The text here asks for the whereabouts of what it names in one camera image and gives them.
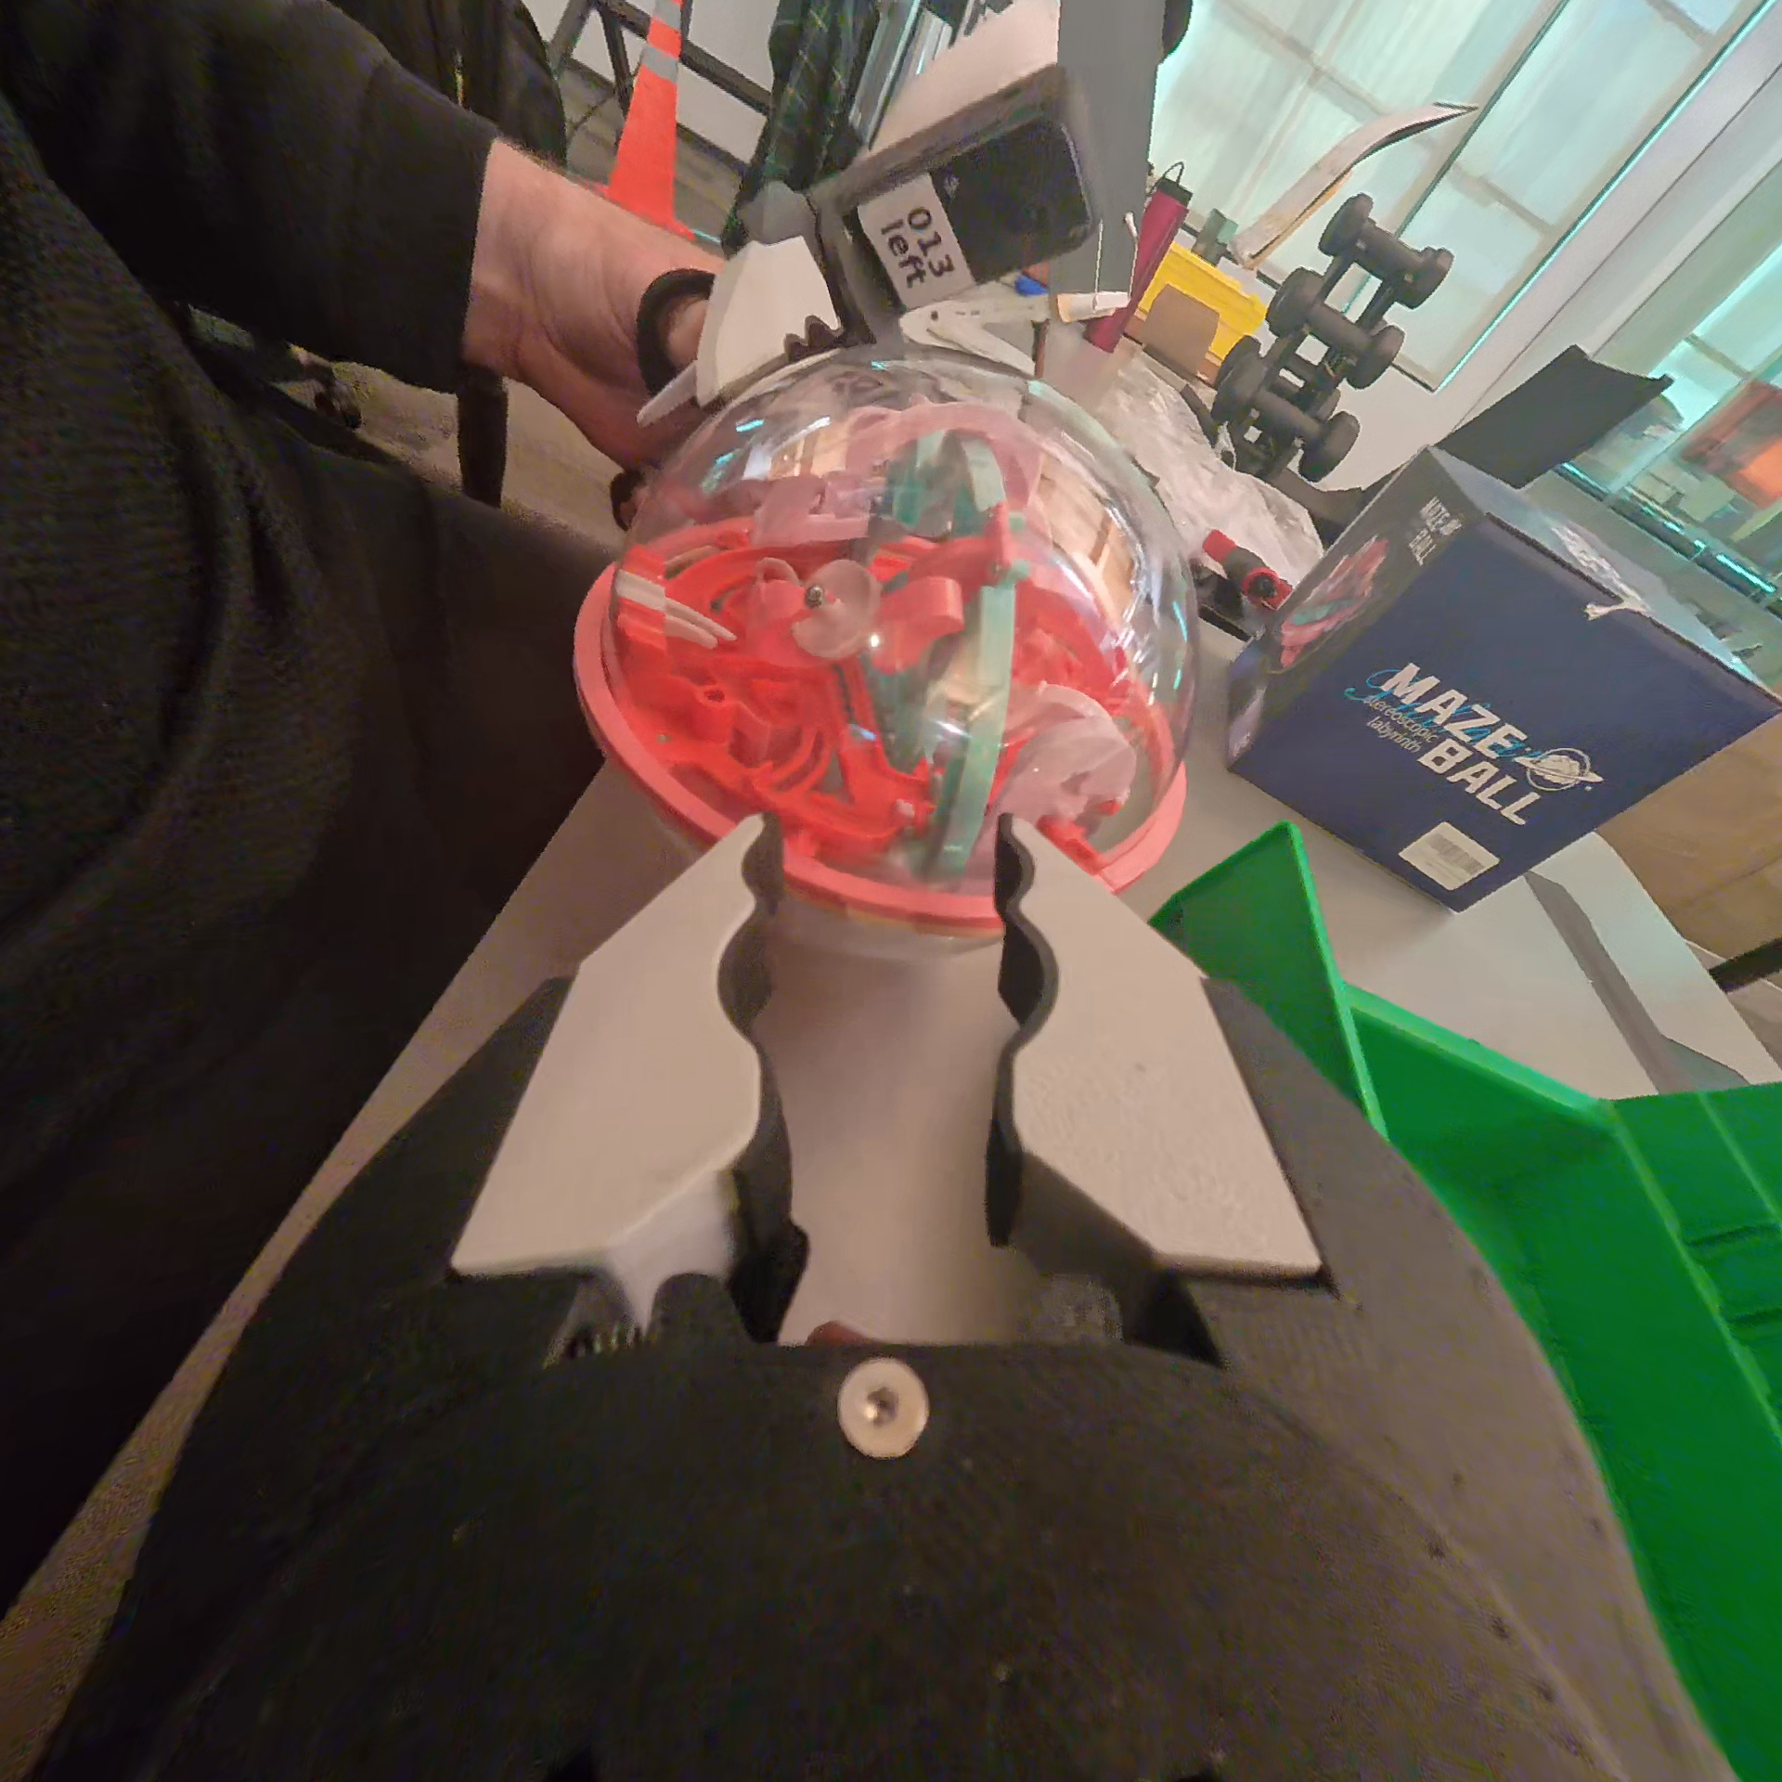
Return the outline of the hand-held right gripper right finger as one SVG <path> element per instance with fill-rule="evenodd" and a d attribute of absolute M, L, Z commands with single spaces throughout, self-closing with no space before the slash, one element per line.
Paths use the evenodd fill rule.
<path fill-rule="evenodd" d="M 994 910 L 992 1248 L 1043 1274 L 1316 1276 L 1207 975 L 1022 817 L 997 828 Z"/>

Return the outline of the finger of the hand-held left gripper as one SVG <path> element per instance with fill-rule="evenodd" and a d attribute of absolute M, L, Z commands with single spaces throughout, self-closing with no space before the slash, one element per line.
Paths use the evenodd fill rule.
<path fill-rule="evenodd" d="M 903 342 L 937 350 L 1035 350 L 1037 333 L 1052 320 L 1052 294 L 987 283 L 903 312 L 900 328 Z"/>
<path fill-rule="evenodd" d="M 683 366 L 666 361 L 665 327 L 677 307 L 705 304 L 699 351 Z M 639 376 L 649 398 L 639 423 L 678 410 L 722 410 L 792 363 L 818 327 L 816 351 L 841 340 L 841 316 L 816 250 L 805 238 L 751 239 L 718 273 L 675 270 L 658 275 L 639 304 Z"/>

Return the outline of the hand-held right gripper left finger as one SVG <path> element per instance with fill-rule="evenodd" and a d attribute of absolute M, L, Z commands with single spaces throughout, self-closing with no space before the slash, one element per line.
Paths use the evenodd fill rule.
<path fill-rule="evenodd" d="M 591 1274 L 644 1323 L 671 1276 L 780 1323 L 811 1257 L 792 1144 L 754 1028 L 786 894 L 775 817 L 746 817 L 567 980 L 452 1254 L 461 1276 Z"/>

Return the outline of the clear red maze ball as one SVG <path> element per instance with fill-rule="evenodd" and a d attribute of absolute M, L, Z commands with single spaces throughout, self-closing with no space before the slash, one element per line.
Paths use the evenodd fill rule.
<path fill-rule="evenodd" d="M 669 831 L 770 817 L 792 891 L 875 929 L 988 938 L 1006 817 L 1127 891 L 1189 804 L 1184 537 L 1090 414 L 956 350 L 832 350 L 705 419 L 571 666 Z"/>

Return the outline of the person's left hand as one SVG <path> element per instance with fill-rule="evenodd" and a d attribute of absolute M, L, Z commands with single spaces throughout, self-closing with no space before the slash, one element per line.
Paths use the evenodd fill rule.
<path fill-rule="evenodd" d="M 720 259 L 498 139 L 481 175 L 461 363 L 521 383 L 607 457 L 637 468 L 695 419 L 639 423 L 639 307 L 669 273 Z"/>

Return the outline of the red water bottle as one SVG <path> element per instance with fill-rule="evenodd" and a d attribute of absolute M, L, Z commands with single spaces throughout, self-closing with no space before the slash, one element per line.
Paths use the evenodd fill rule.
<path fill-rule="evenodd" d="M 1145 208 L 1134 238 L 1131 296 L 1140 307 L 1162 270 L 1178 232 L 1184 229 L 1192 192 L 1186 185 L 1186 164 L 1176 160 L 1150 179 Z"/>

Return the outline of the yellow plastic bin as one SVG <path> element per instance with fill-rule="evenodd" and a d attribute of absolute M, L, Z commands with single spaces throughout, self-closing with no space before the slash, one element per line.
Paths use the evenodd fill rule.
<path fill-rule="evenodd" d="M 1256 278 L 1171 246 L 1128 335 L 1171 371 L 1216 376 L 1230 350 L 1263 328 L 1269 301 Z"/>

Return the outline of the orange traffic cone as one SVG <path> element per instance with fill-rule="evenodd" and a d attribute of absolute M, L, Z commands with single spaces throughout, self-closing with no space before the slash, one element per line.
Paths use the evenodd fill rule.
<path fill-rule="evenodd" d="M 686 1 L 654 1 L 604 192 L 644 222 L 693 239 L 693 231 L 677 215 L 677 95 L 686 13 Z"/>

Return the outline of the green plaid cloth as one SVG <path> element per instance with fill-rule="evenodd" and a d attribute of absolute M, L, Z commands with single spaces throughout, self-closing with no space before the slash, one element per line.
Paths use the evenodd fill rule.
<path fill-rule="evenodd" d="M 811 188 L 851 164 L 851 122 L 879 29 L 879 1 L 780 1 L 767 34 L 770 106 L 748 172 L 764 185 Z"/>

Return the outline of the clear plastic wrap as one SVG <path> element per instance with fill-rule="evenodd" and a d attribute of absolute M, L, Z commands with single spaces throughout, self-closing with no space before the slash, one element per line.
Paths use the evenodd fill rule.
<path fill-rule="evenodd" d="M 1039 350 L 1039 380 L 1090 414 L 1144 470 L 1194 569 L 1216 567 L 1209 537 L 1248 552 L 1287 585 L 1322 557 L 1306 511 L 1226 463 L 1191 405 L 1194 390 L 1134 345 L 1102 350 L 1056 330 Z"/>

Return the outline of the black dumbbell rack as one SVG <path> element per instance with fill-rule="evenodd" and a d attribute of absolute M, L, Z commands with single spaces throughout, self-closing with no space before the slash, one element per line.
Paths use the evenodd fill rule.
<path fill-rule="evenodd" d="M 1395 364 L 1406 335 L 1390 314 L 1428 304 L 1456 262 L 1382 226 L 1365 192 L 1343 202 L 1319 250 L 1322 272 L 1296 270 L 1271 296 L 1271 342 L 1237 342 L 1214 386 L 1209 419 L 1233 466 L 1265 481 L 1294 470 L 1322 483 L 1346 463 L 1359 434 L 1346 390 L 1366 390 Z"/>

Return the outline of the red black hand tool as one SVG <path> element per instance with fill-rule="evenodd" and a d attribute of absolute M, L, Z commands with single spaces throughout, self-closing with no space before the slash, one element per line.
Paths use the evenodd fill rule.
<path fill-rule="evenodd" d="M 1284 578 L 1251 549 L 1237 545 L 1224 531 L 1209 531 L 1206 535 L 1201 556 L 1243 607 L 1269 613 L 1282 611 L 1294 592 L 1294 584 Z"/>

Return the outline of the green plastic bin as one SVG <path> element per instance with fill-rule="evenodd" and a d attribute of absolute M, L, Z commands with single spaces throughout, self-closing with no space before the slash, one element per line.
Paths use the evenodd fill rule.
<path fill-rule="evenodd" d="M 1290 820 L 1150 923 L 1477 1243 L 1581 1417 L 1708 1731 L 1739 1778 L 1780 1778 L 1778 1082 L 1597 1098 L 1351 986 Z"/>

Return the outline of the blue cardboard toy box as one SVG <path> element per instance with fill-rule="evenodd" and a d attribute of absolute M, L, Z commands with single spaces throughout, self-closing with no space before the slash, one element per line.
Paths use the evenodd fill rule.
<path fill-rule="evenodd" d="M 1228 672 L 1226 765 L 1446 910 L 1778 717 L 1664 581 L 1440 449 Z"/>

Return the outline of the black flat panel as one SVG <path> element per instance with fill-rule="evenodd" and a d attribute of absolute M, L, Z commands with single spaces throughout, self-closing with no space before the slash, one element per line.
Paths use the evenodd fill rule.
<path fill-rule="evenodd" d="M 1450 432 L 1439 449 L 1506 488 L 1552 472 L 1671 386 L 1670 376 L 1608 366 L 1570 345 Z"/>

